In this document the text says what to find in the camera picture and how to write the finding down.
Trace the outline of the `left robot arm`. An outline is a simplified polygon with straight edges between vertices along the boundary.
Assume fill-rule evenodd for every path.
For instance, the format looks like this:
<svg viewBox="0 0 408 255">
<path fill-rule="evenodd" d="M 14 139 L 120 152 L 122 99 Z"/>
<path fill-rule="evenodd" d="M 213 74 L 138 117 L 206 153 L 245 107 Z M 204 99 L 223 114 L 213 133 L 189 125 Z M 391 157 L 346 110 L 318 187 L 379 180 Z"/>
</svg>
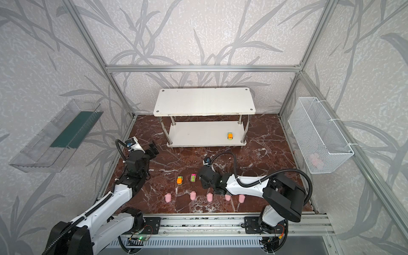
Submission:
<svg viewBox="0 0 408 255">
<path fill-rule="evenodd" d="M 149 176 L 149 163 L 159 151 L 152 142 L 143 149 L 132 138 L 116 140 L 117 149 L 129 150 L 123 156 L 124 172 L 113 184 L 112 190 L 92 207 L 69 222 L 59 222 L 51 230 L 45 255 L 96 255 L 122 234 L 143 230 L 146 222 L 139 209 L 125 208 L 113 214 L 142 189 Z"/>
</svg>

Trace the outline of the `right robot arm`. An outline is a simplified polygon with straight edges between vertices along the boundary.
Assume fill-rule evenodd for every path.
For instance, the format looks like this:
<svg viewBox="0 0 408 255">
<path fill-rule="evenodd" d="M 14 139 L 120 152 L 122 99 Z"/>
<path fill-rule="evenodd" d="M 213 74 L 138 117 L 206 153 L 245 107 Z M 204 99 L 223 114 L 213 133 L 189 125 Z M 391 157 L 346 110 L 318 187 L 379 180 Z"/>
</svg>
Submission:
<svg viewBox="0 0 408 255">
<path fill-rule="evenodd" d="M 294 172 L 302 175 L 308 183 L 308 191 L 298 185 L 285 173 Z M 204 165 L 198 172 L 198 177 L 204 189 L 212 188 L 215 194 L 229 196 L 253 196 L 268 202 L 262 211 L 261 222 L 276 226 L 283 220 L 294 223 L 301 221 L 302 209 L 311 198 L 313 185 L 311 178 L 297 169 L 284 169 L 265 176 L 235 176 L 220 174 Z"/>
</svg>

